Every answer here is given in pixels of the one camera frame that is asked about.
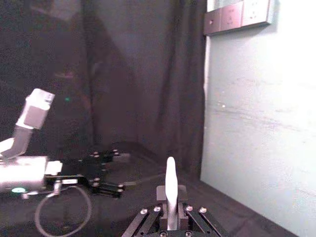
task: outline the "dark fabric backdrop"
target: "dark fabric backdrop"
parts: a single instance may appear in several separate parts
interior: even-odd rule
[[[27,155],[84,154],[93,145],[81,2],[0,0],[0,140],[34,88],[56,94]]]
[[[96,144],[200,173],[206,0],[83,1]]]

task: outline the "black mat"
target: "black mat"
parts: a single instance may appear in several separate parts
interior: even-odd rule
[[[136,213],[156,203],[156,187],[164,184],[165,167],[158,166],[147,157],[133,155],[130,163],[111,165],[108,180],[127,182],[121,199],[91,196],[93,213],[87,226],[72,236],[120,236]],[[294,237],[275,223],[232,200],[199,180],[178,172],[179,184],[186,185],[189,203],[193,207],[205,206],[234,237]],[[40,237],[34,224],[36,206],[43,197],[29,200],[1,197],[0,236]],[[65,191],[50,200],[42,212],[42,224],[51,233],[62,234],[83,221],[86,206],[76,190]]]

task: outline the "green led light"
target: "green led light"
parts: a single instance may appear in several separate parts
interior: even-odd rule
[[[20,194],[20,193],[24,193],[26,190],[24,188],[14,188],[11,190],[13,193],[17,193],[17,194]]]

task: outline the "electrical outlet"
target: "electrical outlet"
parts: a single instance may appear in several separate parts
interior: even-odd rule
[[[219,8],[205,14],[204,17],[204,34],[211,34],[221,31],[221,12]]]
[[[272,23],[274,0],[244,0],[242,26]]]
[[[242,6],[243,2],[241,1],[222,8],[221,31],[241,27]]]

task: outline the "wall socket panel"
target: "wall socket panel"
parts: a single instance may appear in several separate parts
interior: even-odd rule
[[[275,0],[244,0],[205,14],[204,34],[211,36],[234,29],[271,24]]]

